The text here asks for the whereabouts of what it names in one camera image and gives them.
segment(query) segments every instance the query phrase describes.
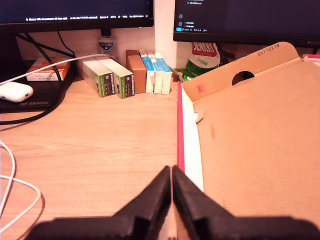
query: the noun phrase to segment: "white cable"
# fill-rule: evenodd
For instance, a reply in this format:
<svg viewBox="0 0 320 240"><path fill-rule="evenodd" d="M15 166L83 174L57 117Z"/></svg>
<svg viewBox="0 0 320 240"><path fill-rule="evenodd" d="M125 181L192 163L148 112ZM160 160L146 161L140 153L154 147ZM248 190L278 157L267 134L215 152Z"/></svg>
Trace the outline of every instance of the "white cable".
<svg viewBox="0 0 320 240"><path fill-rule="evenodd" d="M8 199L8 194L9 194L9 191L10 191L10 188L11 188L11 185L12 185L12 180L13 180L14 175L15 175L16 162L15 162L15 157L14 157L13 153L11 152L11 150L2 141L0 141L0 145L2 145L5 148L5 150L7 150L7 152L9 153L9 155L11 157L11 162L12 162L12 169L11 169L9 182L8 182L8 184L6 186L6 189L5 189L1 204L0 204L0 217L1 217L2 212L4 210L5 203L6 203L7 199Z"/></svg>
<svg viewBox="0 0 320 240"><path fill-rule="evenodd" d="M40 190L32 185L31 183L29 182L26 182L26 181L23 181L23 180L20 180L20 179L17 179L17 178L13 178L13 174L15 173L15 169L16 169L16 162L15 162L15 157L14 155L12 154L11 150L2 142L0 141L0 145L2 145L5 150L7 150L7 152L9 153L10 157L11 157L11 161L12 161L12 171L11 171L11 175L10 176L4 176L4 175L0 175L0 178L2 179L8 179L9 182L8 182L8 185L6 187L6 190L5 190L5 193L4 193L4 196L3 196L3 199L2 199L2 208L8 198L8 192L9 192L9 189L10 189L10 186L11 186L11 183L12 181L15 181L15 182L18 182L18 183L21 183L21 184L24 184L30 188L32 188L33 190L35 190L37 192L37 197L36 199L33 201L33 203L28 206L22 213L20 213L18 216L16 216L11 222L9 222L6 226L4 226L3 228L0 229L0 235L5 231L7 230L9 227L11 227L16 221L18 221L23 215L25 215L30 209L32 209L34 207L34 205L36 205L36 203L39 201L40 197L41 197L41 192Z"/></svg>
<svg viewBox="0 0 320 240"><path fill-rule="evenodd" d="M49 69L53 66L56 66L56 65L60 65L60 64L64 64L64 63L68 63L68 62L72 62L72 61L76 61L76 60L80 60L80 59L87 59L87 58L93 58L93 57L99 57L99 56L107 56L107 57L111 57L107 54L92 54L92 55L86 55L86 56L79 56L79 57L76 57L76 58L70 58L70 59L66 59L66 60L63 60L63 61L59 61L59 62L56 62L54 64L51 64L51 65L48 65L48 66L44 66L42 68L39 68L37 70L34 70L34 71L31 71L31 72L27 72L23 75L20 75L20 76L16 76L14 78L11 78L9 80L6 80L6 81L3 81L3 82L0 82L0 86L3 85L3 84L6 84L6 83L9 83L9 82L12 82L14 80L18 80L18 79L21 79L23 77L26 77L30 74L34 74L34 73L37 73L39 71L42 71L42 70L45 70L45 69Z"/></svg>
<svg viewBox="0 0 320 240"><path fill-rule="evenodd" d="M10 177L8 176L3 176L3 175L0 175L0 178L2 179L9 179ZM11 222L9 222L6 226L4 226L3 228L0 229L0 235L5 231L7 230L9 227L11 227L16 221L18 221L23 215L25 215L30 209L32 209L36 203L39 201L39 199L41 198L41 192L40 190L32 185L31 183L29 182L26 182L26 181L23 181L23 180L20 180L20 179L17 179L17 178L13 178L13 181L15 182L18 182L18 183L21 183L21 184L24 184L30 188L32 188L33 190L35 190L37 192L37 196L36 196L36 199L33 201L33 203L28 206L23 212L21 212L18 216L16 216Z"/></svg>

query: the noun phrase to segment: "cardboard box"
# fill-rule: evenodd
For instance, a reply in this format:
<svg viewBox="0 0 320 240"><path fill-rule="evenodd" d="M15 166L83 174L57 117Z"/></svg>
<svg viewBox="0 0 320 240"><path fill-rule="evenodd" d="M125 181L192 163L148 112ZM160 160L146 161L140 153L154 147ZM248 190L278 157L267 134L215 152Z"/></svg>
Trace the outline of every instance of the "cardboard box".
<svg viewBox="0 0 320 240"><path fill-rule="evenodd" d="M305 54L303 56L307 56L309 61L314 63L315 65L320 67L320 55L318 54Z"/></svg>
<svg viewBox="0 0 320 240"><path fill-rule="evenodd" d="M242 71L254 77L235 84ZM279 42L183 83L202 116L206 195L235 216L292 216L320 227L319 75Z"/></svg>
<svg viewBox="0 0 320 240"><path fill-rule="evenodd" d="M156 60L158 63L160 63L162 69L163 69L163 80L162 80L162 94L169 94L170 93L170 85L171 85L171 77L172 77L172 72L167 65L166 61L164 58L161 56L159 52L154 53Z"/></svg>
<svg viewBox="0 0 320 240"><path fill-rule="evenodd" d="M113 72L95 58L85 58L78 65L85 82L100 96L115 94Z"/></svg>
<svg viewBox="0 0 320 240"><path fill-rule="evenodd" d="M151 94L154 92L155 68L151 63L146 51L140 50L139 53L146 68L145 92Z"/></svg>
<svg viewBox="0 0 320 240"><path fill-rule="evenodd" d="M151 63L154 67L154 90L155 94L161 94L162 91L162 82L164 78L164 70L161 67L161 64L157 62L156 56L151 52L148 53L148 57L151 60Z"/></svg>
<svg viewBox="0 0 320 240"><path fill-rule="evenodd" d="M134 91L136 94L146 92L147 69L137 50L127 50L126 68L133 72Z"/></svg>
<svg viewBox="0 0 320 240"><path fill-rule="evenodd" d="M115 94L121 99L135 95L133 72L107 56L98 56L95 59L113 72Z"/></svg>
<svg viewBox="0 0 320 240"><path fill-rule="evenodd" d="M63 60L66 60L66 58L62 58L62 57L57 57L57 58L52 58L52 61L54 63L58 63L61 62ZM30 73L34 70L43 68L45 66L50 65L50 63L48 62L48 60L46 60L45 58L41 57L38 58L33 65L29 68L29 70L27 71L27 73ZM60 65L57 65L56 68L58 69L59 75L61 77L61 80L63 81L69 71L70 68L70 62L65 62L62 63ZM29 82L36 82L36 81L40 81L40 82L47 82L47 81L58 81L58 77L57 74L54 70L53 67L42 70L42 71L38 71L36 73L32 73L28 76L26 76L26 79Z"/></svg>

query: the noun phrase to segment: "monitor screen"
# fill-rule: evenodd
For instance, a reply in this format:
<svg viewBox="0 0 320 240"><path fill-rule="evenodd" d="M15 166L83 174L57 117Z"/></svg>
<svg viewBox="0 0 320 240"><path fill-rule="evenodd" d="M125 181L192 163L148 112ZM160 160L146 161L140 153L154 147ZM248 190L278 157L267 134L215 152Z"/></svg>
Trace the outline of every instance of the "monitor screen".
<svg viewBox="0 0 320 240"><path fill-rule="evenodd" d="M152 0L0 0L1 32L150 26Z"/></svg>
<svg viewBox="0 0 320 240"><path fill-rule="evenodd" d="M319 0L176 0L173 38L320 46L319 9Z"/></svg>

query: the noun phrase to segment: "handle hole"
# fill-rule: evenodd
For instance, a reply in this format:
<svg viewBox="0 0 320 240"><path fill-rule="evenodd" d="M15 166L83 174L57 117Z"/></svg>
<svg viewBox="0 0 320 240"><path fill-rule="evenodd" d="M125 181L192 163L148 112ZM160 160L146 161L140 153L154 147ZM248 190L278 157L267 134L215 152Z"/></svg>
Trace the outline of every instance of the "handle hole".
<svg viewBox="0 0 320 240"><path fill-rule="evenodd" d="M239 73L237 73L234 78L232 79L232 86L236 85L237 83L240 83L244 80L247 80L247 79L251 79L251 78L254 78L255 75L250 72L250 71L241 71Z"/></svg>

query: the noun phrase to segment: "wooden desk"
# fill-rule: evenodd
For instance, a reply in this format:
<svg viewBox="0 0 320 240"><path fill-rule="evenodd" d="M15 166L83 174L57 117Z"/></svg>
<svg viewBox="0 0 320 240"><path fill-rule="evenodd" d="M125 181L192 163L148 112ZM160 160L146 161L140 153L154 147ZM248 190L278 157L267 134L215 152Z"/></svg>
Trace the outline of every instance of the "wooden desk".
<svg viewBox="0 0 320 240"><path fill-rule="evenodd" d="M37 186L44 200L5 231L1 240L20 237L37 220L111 216L137 196L165 165L177 162L177 83L169 95L141 93L99 98L84 82L74 82L49 115L20 126L1 126L12 150L15 177ZM1 114L13 120L34 113ZM1 174L11 161L1 149ZM7 180L1 181L3 196ZM2 226L32 203L36 193L14 183ZM169 237L176 236L173 211Z"/></svg>

